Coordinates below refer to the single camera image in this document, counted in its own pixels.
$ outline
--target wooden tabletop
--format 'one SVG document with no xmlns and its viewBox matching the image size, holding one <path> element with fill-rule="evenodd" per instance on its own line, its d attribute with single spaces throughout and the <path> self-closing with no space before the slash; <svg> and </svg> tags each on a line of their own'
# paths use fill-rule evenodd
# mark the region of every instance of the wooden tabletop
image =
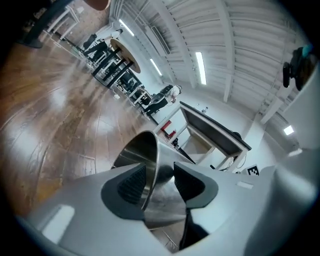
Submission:
<svg viewBox="0 0 320 256">
<path fill-rule="evenodd" d="M 97 11 L 103 11 L 107 9 L 111 3 L 111 0 L 84 0 L 88 6 L 96 9 Z"/>
<path fill-rule="evenodd" d="M 121 51 L 117 53 L 117 55 L 122 58 L 125 59 L 126 62 L 133 62 L 133 65 L 130 67 L 134 72 L 140 74 L 141 70 L 139 67 L 138 62 L 136 61 L 136 59 L 132 56 L 131 52 L 122 44 L 120 43 L 118 40 L 116 39 L 111 39 L 110 40 L 111 46 L 114 50 L 120 48 Z"/>
</svg>

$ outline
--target white column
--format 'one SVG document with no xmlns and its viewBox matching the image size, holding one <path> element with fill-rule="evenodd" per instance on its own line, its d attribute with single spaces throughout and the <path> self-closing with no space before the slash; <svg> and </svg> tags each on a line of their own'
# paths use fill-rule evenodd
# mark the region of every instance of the white column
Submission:
<svg viewBox="0 0 320 256">
<path fill-rule="evenodd" d="M 247 165 L 246 163 L 251 163 L 255 161 L 256 155 L 259 154 L 257 151 L 259 145 L 264 137 L 266 126 L 261 123 L 262 116 L 257 114 L 252 121 L 250 127 L 244 132 L 242 139 L 251 147 L 251 150 L 248 151 L 246 154 L 240 154 L 236 161 L 230 166 L 229 172 L 241 172 Z M 244 163 L 244 159 L 240 159 L 240 157 L 245 157 L 245 164 L 241 167 Z"/>
</svg>

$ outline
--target wooden floor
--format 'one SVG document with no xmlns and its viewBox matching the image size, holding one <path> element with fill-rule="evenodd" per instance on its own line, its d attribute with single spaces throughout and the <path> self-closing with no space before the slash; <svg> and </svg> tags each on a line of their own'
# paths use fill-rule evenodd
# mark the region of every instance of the wooden floor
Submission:
<svg viewBox="0 0 320 256">
<path fill-rule="evenodd" d="M 52 40 L 42 49 L 15 45 L 1 69 L 1 182 L 16 214 L 109 170 L 130 139 L 155 127 L 90 73 Z"/>
</svg>

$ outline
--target ceiling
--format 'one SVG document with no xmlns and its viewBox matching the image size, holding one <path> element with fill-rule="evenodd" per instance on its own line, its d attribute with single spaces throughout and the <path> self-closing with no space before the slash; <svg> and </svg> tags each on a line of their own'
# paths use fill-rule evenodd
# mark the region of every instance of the ceiling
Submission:
<svg viewBox="0 0 320 256">
<path fill-rule="evenodd" d="M 115 0 L 110 16 L 134 31 L 140 48 L 159 66 L 162 80 L 220 95 L 255 113 L 280 133 L 288 126 L 283 111 L 296 88 L 280 94 L 282 67 L 306 44 L 295 21 L 275 1 L 267 0 Z M 170 54 L 161 57 L 145 34 L 156 26 Z M 195 52 L 202 52 L 207 85 L 202 85 Z M 295 136 L 286 139 L 297 144 Z"/>
</svg>

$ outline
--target white wall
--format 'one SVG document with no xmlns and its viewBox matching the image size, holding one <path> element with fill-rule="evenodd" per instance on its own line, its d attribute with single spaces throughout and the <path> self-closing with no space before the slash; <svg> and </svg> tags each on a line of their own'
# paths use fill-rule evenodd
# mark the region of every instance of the white wall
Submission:
<svg viewBox="0 0 320 256">
<path fill-rule="evenodd" d="M 250 157 L 247 157 L 243 168 L 239 170 L 257 165 L 261 171 L 265 167 L 276 165 L 286 155 L 286 151 L 280 147 L 267 132 L 265 132 L 258 149 L 250 155 Z"/>
</svg>

